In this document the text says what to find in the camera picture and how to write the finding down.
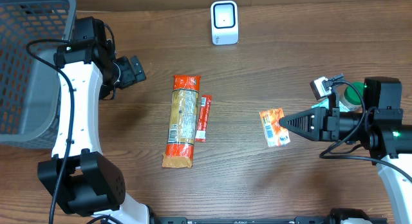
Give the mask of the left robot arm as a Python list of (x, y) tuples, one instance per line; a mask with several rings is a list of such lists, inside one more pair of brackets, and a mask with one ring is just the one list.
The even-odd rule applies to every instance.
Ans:
[(49, 62), (37, 61), (59, 74), (59, 127), (51, 160), (38, 164), (37, 175), (52, 196), (49, 223), (55, 209), (90, 216), (91, 222), (158, 223), (151, 208), (126, 191), (122, 171), (103, 154), (98, 135), (98, 103), (140, 81), (139, 71), (117, 58), (114, 38), (86, 34), (72, 41), (57, 40)]

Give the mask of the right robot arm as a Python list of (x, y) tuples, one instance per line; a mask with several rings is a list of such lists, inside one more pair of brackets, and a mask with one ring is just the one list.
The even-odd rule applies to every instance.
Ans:
[(389, 196), (396, 223), (411, 223), (411, 126), (402, 123), (402, 83), (391, 77), (366, 77), (363, 90), (355, 89), (361, 112), (341, 112), (337, 87), (354, 85), (343, 75), (311, 81), (328, 107), (315, 107), (280, 118), (280, 126), (314, 142), (329, 142), (320, 153), (326, 160), (371, 162)]

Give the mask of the long orange pasta packet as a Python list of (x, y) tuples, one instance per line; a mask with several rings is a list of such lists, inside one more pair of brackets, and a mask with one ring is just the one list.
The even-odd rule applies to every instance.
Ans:
[(199, 75), (175, 75), (162, 167), (191, 168), (198, 114)]

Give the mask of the green lid spice jar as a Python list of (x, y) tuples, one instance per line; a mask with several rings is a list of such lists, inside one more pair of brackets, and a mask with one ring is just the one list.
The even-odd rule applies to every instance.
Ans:
[(340, 95), (339, 105), (341, 111), (356, 111), (362, 107), (361, 99), (363, 98), (364, 83), (353, 82), (352, 85), (357, 88), (357, 91), (360, 93), (360, 97), (351, 86), (347, 86)]

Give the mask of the grey plastic mesh basket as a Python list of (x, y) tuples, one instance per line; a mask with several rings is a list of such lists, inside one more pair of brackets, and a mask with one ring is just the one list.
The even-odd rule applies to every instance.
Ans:
[(71, 37), (76, 0), (1, 0), (1, 144), (51, 149), (59, 126), (57, 72), (31, 57), (53, 62), (54, 41)]

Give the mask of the teal wet wipes pack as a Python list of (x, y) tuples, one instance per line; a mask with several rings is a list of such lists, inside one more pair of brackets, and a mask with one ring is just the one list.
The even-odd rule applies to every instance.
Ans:
[[(326, 98), (326, 99), (322, 100), (320, 103), (315, 104), (315, 105), (312, 106), (312, 108), (315, 108), (315, 107), (325, 107), (326, 109), (328, 109), (329, 108), (329, 100)], [(342, 102), (339, 102), (339, 110), (340, 110), (340, 112), (349, 112), (350, 111)]]

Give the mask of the red snack stick packet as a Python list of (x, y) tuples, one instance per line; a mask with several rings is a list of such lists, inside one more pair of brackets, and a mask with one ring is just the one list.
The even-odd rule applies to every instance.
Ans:
[(196, 130), (195, 141), (196, 142), (206, 142), (206, 130), (207, 123), (209, 120), (209, 113), (211, 108), (212, 96), (203, 95), (201, 97), (201, 108), (198, 120), (198, 127)]

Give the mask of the white barcode scanner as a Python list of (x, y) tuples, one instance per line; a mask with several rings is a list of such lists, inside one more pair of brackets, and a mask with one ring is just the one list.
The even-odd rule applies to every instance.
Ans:
[(211, 4), (211, 34), (214, 45), (237, 44), (239, 40), (238, 6), (235, 1)]

